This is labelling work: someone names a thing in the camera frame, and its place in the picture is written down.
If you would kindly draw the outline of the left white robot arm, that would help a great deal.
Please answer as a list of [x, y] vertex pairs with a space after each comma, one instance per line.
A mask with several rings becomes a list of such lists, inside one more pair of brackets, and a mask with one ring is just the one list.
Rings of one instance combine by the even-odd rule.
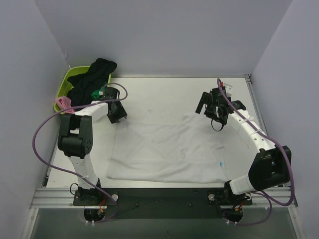
[[119, 98], [118, 89], [106, 87], [99, 99], [92, 102], [92, 106], [62, 115], [58, 149], [71, 161], [75, 172], [79, 175], [79, 191], [85, 192], [84, 198], [91, 205], [96, 205], [102, 200], [102, 192], [96, 189], [100, 187], [100, 180], [90, 158], [93, 148], [93, 123], [104, 116], [107, 116], [112, 124], [127, 118]]

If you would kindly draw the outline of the lime green plastic basket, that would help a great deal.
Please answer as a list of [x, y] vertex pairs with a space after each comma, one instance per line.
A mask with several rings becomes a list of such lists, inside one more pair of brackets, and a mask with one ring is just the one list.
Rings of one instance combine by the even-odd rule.
[[90, 66], [76, 66], [76, 67], [70, 68], [66, 72], [59, 86], [58, 92], [56, 94], [56, 98], [67, 96], [67, 93], [73, 88], [72, 84], [67, 81], [69, 77], [79, 75], [79, 74], [84, 74], [88, 71], [89, 68]]

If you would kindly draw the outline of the white t shirt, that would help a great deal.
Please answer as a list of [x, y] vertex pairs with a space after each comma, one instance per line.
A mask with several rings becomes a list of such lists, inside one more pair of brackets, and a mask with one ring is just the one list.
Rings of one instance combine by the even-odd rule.
[[117, 128], [107, 177], [167, 183], [224, 183], [225, 148], [204, 116], [178, 123], [127, 121]]

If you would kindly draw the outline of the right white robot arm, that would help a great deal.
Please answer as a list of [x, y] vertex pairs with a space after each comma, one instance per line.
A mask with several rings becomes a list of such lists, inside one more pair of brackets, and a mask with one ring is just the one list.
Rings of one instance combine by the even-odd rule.
[[203, 112], [212, 121], [233, 128], [255, 155], [246, 175], [226, 182], [231, 194], [262, 191], [290, 181], [290, 149], [268, 139], [243, 103], [232, 101], [225, 87], [203, 92], [195, 112]]

